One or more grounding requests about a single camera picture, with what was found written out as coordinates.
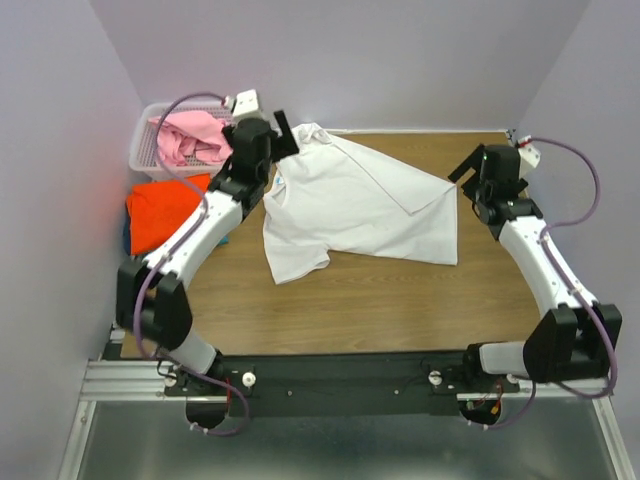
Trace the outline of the white t shirt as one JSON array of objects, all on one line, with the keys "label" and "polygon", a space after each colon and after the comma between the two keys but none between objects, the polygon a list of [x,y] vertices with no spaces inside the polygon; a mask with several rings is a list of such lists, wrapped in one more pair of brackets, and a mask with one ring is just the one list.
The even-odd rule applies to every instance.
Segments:
[{"label": "white t shirt", "polygon": [[263,239],[275,283],[330,263],[332,251],[454,266],[455,186],[315,123],[293,130],[298,154],[277,164]]}]

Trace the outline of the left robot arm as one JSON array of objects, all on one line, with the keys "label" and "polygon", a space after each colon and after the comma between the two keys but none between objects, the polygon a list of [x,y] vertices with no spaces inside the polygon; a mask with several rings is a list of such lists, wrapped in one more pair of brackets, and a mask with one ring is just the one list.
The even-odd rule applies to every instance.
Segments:
[{"label": "left robot arm", "polygon": [[222,372],[218,350],[195,330],[186,290],[219,242],[263,198],[272,165],[298,153],[286,114],[274,117],[274,124],[254,117],[225,127],[232,154],[201,203],[163,246],[118,270],[117,325],[189,369],[187,382],[201,395],[220,387]]}]

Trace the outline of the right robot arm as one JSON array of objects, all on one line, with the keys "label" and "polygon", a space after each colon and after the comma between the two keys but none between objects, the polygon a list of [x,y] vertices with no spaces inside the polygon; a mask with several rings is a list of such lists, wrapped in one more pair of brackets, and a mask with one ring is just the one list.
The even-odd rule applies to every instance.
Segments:
[{"label": "right robot arm", "polygon": [[603,378],[611,391],[618,375],[615,346],[622,315],[578,280],[551,237],[553,226],[524,196],[525,177],[540,161],[534,142],[525,137],[513,146],[480,144],[449,176],[461,182],[477,218],[516,262],[541,316],[523,342],[470,345],[460,379],[467,389],[480,392],[498,375],[561,386]]}]

